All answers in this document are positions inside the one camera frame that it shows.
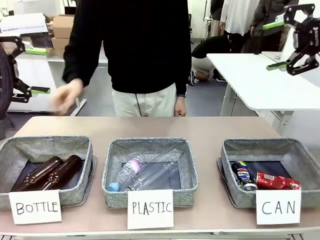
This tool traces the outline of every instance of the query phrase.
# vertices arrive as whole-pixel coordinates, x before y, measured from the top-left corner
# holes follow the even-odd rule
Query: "blurred hand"
[[[175,116],[176,117],[185,117],[187,115],[185,98],[182,96],[178,96],[175,103]]]
[[[255,29],[256,29],[255,26],[251,26],[251,28],[250,28],[250,35],[251,35],[251,37],[254,35]]]
[[[224,31],[225,27],[226,27],[226,23],[223,21],[220,21],[219,28],[221,29],[221,31]]]
[[[75,103],[76,98],[80,96],[84,84],[81,79],[75,78],[66,85],[59,87],[53,96],[52,103],[59,115],[65,115],[69,108]]]

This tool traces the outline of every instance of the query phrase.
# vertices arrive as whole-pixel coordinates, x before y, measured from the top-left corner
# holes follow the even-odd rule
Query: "pink label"
[[[135,173],[138,172],[138,170],[140,169],[140,163],[135,159],[132,159],[132,160],[128,161],[127,164],[129,164],[131,166],[132,170]]]

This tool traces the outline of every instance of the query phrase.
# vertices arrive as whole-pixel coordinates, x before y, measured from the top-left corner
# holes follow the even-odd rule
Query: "black can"
[[[232,171],[236,175],[238,186],[245,191],[255,191],[258,189],[255,181],[251,178],[248,166],[243,161],[236,161],[231,166]]]

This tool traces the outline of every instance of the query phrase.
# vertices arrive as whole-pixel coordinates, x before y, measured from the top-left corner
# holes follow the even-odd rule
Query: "white paper label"
[[[10,192],[14,224],[61,222],[59,190]]]
[[[128,229],[172,228],[173,190],[128,192]]]
[[[300,223],[301,190],[257,190],[258,225]]]

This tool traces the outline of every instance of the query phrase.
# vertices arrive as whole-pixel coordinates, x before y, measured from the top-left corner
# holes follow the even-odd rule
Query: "white shirt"
[[[221,21],[230,34],[241,34],[249,31],[254,19],[255,10],[259,0],[224,0]]]

